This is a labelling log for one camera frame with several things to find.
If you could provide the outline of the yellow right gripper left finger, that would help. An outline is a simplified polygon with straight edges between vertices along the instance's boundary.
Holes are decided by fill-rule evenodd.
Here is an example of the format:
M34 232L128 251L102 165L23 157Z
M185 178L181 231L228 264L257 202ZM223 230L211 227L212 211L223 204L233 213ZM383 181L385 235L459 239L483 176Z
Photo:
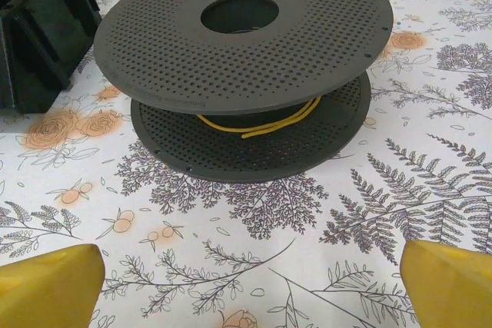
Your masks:
M87 327L105 278L95 244L1 266L2 327Z

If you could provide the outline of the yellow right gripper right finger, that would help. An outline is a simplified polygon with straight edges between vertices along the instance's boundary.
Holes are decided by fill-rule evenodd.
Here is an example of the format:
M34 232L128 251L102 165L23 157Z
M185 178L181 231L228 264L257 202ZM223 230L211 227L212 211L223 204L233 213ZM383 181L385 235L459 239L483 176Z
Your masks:
M401 278L421 327L491 326L491 255L406 242Z

